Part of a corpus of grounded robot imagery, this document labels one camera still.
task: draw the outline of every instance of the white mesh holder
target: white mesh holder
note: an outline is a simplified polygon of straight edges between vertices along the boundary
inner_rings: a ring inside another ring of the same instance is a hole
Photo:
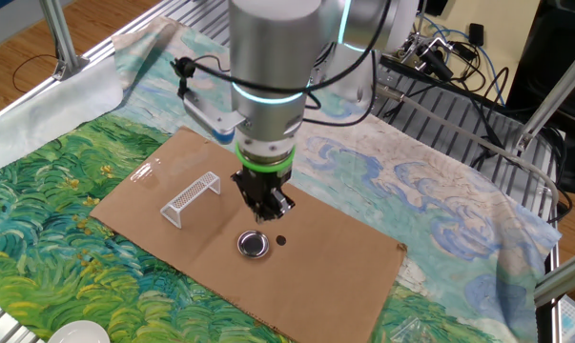
[[[210,171],[194,181],[190,187],[186,188],[166,204],[160,212],[166,217],[166,219],[181,229],[181,211],[208,189],[211,189],[211,191],[216,194],[221,194],[219,176]]]

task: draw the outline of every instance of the white fabric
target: white fabric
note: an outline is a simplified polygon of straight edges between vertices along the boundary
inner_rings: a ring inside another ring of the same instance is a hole
[[[113,57],[0,117],[0,168],[113,110],[123,90]]]

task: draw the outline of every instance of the floor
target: floor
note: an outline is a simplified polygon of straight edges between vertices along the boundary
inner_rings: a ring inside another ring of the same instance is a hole
[[[158,0],[75,0],[65,7],[65,17],[76,52],[82,53],[155,5]],[[54,54],[53,42],[45,21],[13,36],[0,46],[0,110],[22,95],[12,84],[16,68],[27,59],[40,54]],[[24,65],[17,73],[15,86],[28,91],[46,78],[55,66],[53,57],[39,57]],[[559,225],[561,262],[575,255],[574,209]]]

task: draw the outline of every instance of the electronics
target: electronics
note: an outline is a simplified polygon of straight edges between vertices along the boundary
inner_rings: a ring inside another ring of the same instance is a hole
[[[469,24],[469,43],[477,47],[484,45],[484,25]]]

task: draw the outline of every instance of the cable connector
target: cable connector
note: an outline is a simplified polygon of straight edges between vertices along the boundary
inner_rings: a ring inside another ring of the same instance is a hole
[[[403,102],[403,97],[405,96],[403,91],[393,89],[387,85],[382,84],[381,82],[378,82],[378,85],[376,86],[376,92],[379,95],[399,102]]]

